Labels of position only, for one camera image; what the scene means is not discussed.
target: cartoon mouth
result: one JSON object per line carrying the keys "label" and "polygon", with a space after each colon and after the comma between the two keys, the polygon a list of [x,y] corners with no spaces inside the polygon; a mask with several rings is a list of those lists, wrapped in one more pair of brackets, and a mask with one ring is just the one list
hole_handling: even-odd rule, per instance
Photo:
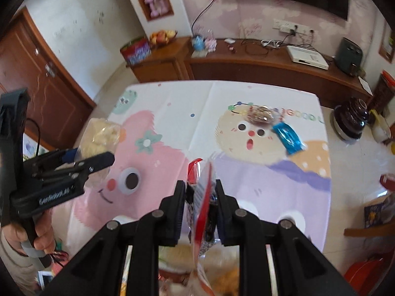
{"label": "cartoon mouth", "polygon": [[102,197],[102,198],[103,198],[105,201],[107,201],[108,203],[112,204],[112,203],[113,203],[112,201],[110,201],[110,200],[108,200],[106,197],[104,197],[102,191],[103,191],[102,189],[100,189],[100,190],[98,191],[100,197]]}
{"label": "cartoon mouth", "polygon": [[254,145],[254,141],[252,139],[248,139],[248,141],[247,141],[247,149],[251,150],[253,145]]}

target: green cartoon character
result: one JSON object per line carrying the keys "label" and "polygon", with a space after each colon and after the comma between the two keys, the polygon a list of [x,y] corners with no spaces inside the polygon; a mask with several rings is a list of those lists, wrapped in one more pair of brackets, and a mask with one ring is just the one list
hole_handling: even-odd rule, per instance
{"label": "green cartoon character", "polygon": [[133,90],[126,90],[118,99],[114,106],[113,113],[124,114],[136,101],[137,92]]}

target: finger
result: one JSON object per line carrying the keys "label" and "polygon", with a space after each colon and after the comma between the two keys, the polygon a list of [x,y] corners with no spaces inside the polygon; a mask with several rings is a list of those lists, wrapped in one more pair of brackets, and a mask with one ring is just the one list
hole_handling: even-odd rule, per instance
{"label": "finger", "polygon": [[34,240],[34,248],[36,248],[37,250],[44,250],[54,240],[55,238],[53,235],[53,228],[51,227],[44,235],[42,235],[41,237],[37,237]]}
{"label": "finger", "polygon": [[38,237],[45,235],[52,227],[52,216],[48,210],[44,211],[43,215],[36,223],[36,233]]}
{"label": "finger", "polygon": [[7,241],[26,241],[27,234],[23,227],[19,224],[9,224],[3,227],[4,235]]}
{"label": "finger", "polygon": [[56,242],[55,239],[53,239],[52,242],[49,244],[49,246],[44,248],[44,252],[46,254],[52,254],[55,251],[55,248],[56,248]]}

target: tablecloth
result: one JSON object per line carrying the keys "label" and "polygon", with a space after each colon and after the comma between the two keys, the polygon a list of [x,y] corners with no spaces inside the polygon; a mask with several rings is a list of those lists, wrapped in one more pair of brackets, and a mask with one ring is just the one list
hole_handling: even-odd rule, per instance
{"label": "tablecloth", "polygon": [[[281,113],[306,150],[287,156],[271,129],[245,120],[251,105]],[[158,208],[186,179],[188,163],[213,153],[226,194],[260,219],[291,219],[323,250],[331,170],[316,95],[244,82],[139,84],[125,90],[109,120],[122,125],[115,163],[100,186],[73,201],[66,244],[74,251],[108,220]]]}

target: sleeve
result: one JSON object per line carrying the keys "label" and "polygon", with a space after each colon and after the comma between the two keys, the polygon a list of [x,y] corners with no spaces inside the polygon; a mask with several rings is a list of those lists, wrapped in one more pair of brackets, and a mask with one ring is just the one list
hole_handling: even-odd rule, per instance
{"label": "sleeve", "polygon": [[12,279],[26,296],[33,296],[34,282],[37,274],[30,259],[18,254],[11,248],[3,231],[0,238],[0,257]]}

